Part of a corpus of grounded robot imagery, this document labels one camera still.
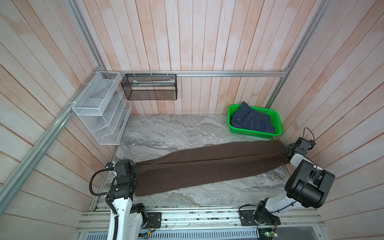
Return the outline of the brown corduroy trousers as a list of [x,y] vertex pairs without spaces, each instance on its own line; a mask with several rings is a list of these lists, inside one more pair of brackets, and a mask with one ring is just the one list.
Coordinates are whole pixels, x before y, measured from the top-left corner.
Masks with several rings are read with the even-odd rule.
[[282,149],[279,141],[232,142],[139,162],[135,195],[142,197],[263,174],[288,163]]

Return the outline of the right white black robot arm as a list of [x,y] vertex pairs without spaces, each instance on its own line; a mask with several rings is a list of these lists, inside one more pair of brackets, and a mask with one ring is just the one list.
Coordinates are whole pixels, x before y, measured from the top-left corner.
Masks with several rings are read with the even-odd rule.
[[311,140],[303,136],[283,148],[288,163],[295,171],[288,179],[285,190],[274,198],[260,201],[253,212],[258,225],[279,225],[280,217],[291,210],[302,208],[320,208],[326,201],[335,175],[314,163],[307,157],[308,151],[316,145],[316,138]]

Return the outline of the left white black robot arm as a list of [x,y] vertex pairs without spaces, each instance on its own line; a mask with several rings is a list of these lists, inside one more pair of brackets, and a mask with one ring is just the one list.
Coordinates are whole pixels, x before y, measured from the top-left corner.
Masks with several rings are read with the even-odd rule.
[[[102,172],[113,172],[115,177],[110,190],[105,193],[93,191],[93,180]],[[136,176],[139,169],[132,160],[109,162],[102,170],[96,171],[89,182],[89,191],[93,196],[105,196],[105,202],[111,209],[108,240],[148,239],[151,230],[144,230],[147,225],[147,214],[143,204],[134,205]]]

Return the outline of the green plastic basket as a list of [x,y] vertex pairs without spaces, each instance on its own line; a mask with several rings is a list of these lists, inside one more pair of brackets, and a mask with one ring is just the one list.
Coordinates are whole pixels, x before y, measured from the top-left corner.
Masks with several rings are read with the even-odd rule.
[[228,107],[227,123],[230,132],[238,135],[272,139],[283,132],[276,111],[250,107],[246,103]]

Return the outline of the blue denim jeans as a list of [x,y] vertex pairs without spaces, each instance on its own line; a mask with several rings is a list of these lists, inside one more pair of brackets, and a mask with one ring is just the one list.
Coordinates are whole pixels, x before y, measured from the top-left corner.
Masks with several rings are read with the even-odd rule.
[[231,115],[230,124],[234,128],[269,134],[273,134],[276,130],[269,115],[252,109],[245,102],[242,102],[240,107]]

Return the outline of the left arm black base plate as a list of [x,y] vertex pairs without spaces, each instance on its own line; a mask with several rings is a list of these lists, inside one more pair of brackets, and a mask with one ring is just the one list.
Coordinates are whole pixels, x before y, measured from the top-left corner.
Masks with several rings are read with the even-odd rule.
[[147,224],[145,229],[159,229],[162,223],[161,212],[147,212]]

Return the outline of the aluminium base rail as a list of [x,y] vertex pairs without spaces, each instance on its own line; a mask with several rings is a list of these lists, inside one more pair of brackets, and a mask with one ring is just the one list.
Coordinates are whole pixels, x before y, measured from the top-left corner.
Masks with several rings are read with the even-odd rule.
[[148,208],[161,212],[159,229],[151,229],[149,240],[329,240],[330,235],[315,209],[293,210],[280,218],[281,225],[242,226],[240,210],[254,207]]

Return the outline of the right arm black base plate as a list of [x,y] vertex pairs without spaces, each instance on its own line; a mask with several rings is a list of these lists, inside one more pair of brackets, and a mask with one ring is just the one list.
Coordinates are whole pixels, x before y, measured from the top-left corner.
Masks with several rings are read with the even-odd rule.
[[280,218],[266,210],[240,210],[239,214],[242,226],[281,225]]

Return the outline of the horizontal aluminium wall rail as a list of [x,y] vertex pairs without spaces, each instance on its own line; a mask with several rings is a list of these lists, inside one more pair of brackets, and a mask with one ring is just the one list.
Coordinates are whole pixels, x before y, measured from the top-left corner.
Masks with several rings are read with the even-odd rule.
[[118,71],[121,75],[176,75],[177,77],[284,77],[288,71],[282,70],[249,70],[249,71]]

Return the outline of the left aluminium frame rail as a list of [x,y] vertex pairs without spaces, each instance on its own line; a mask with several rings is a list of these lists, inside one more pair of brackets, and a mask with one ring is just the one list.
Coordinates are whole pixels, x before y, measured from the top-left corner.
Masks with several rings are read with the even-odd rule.
[[98,66],[72,1],[1,1],[1,186],[42,155],[5,216],[71,216],[91,206],[90,177],[110,150],[72,106]]

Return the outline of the aluminium frame rail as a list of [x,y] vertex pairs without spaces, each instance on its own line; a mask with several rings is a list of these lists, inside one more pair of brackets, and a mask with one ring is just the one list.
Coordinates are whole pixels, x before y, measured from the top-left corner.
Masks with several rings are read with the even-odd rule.
[[5,216],[71,216],[91,206],[90,177],[110,150],[72,106],[98,66],[72,1],[1,1],[1,186],[42,155]]
[[292,57],[290,58],[290,61],[288,62],[286,69],[283,71],[284,75],[280,77],[279,81],[277,82],[276,86],[273,89],[272,94],[268,98],[266,98],[266,100],[268,101],[265,104],[263,104],[264,107],[270,109],[273,106],[274,102],[279,96],[279,93],[282,91],[283,87],[286,85],[286,82],[288,81],[294,68],[296,67],[304,51],[310,44],[312,38],[314,37],[317,31],[317,28],[321,25],[321,22],[323,21],[325,15],[329,11],[333,3],[334,1],[320,2],[320,5],[317,7],[317,10],[314,13],[313,18],[309,22],[308,26],[305,28],[306,31],[304,32],[300,42],[295,48],[295,51]]

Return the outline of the right aluminium frame rail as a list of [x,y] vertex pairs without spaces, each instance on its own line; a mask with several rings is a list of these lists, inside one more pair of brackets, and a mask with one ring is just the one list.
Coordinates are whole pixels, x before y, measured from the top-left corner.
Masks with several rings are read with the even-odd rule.
[[300,42],[295,48],[295,51],[292,57],[290,58],[290,61],[288,62],[286,69],[283,71],[284,75],[280,77],[279,81],[277,82],[276,86],[273,89],[272,94],[268,98],[266,98],[266,100],[268,101],[265,104],[263,104],[264,107],[270,109],[273,106],[274,102],[279,96],[279,93],[282,91],[283,87],[286,85],[286,82],[288,81],[294,68],[296,67],[304,51],[310,44],[312,38],[314,37],[317,31],[317,28],[321,25],[321,22],[323,21],[325,15],[329,11],[333,3],[334,1],[320,2],[320,5],[317,7],[317,10],[314,13],[313,18],[309,22],[308,26],[305,28],[306,31],[304,32]]

